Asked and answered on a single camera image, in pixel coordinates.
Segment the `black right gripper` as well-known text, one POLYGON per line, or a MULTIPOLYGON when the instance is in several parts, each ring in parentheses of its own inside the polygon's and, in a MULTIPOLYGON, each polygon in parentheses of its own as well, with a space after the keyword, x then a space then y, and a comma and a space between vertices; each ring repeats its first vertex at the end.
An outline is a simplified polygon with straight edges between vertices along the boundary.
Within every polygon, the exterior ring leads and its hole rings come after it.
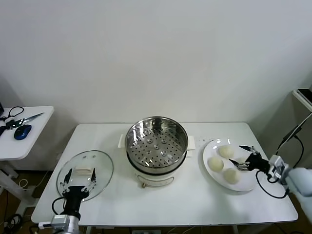
POLYGON ((251 154, 243 163, 239 163, 233 159, 229 158, 229 161, 238 170, 259 170, 261 172, 268 172, 270 169, 270 164, 267 160, 263 159, 261 154, 254 148, 254 146, 239 145, 240 148, 250 152, 251 154))

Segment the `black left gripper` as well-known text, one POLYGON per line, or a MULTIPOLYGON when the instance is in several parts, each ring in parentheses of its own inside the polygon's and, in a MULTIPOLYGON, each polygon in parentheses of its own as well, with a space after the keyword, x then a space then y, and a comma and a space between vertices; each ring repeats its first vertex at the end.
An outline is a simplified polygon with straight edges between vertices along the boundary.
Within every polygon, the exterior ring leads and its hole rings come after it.
POLYGON ((96 186, 96 169, 93 169, 91 177, 87 180, 85 186, 69 186, 72 171, 73 169, 71 168, 64 178, 58 182, 58 192, 63 193, 63 197, 66 200, 65 208, 61 214, 80 216, 79 209, 82 200, 87 198, 88 192, 91 192, 96 186))

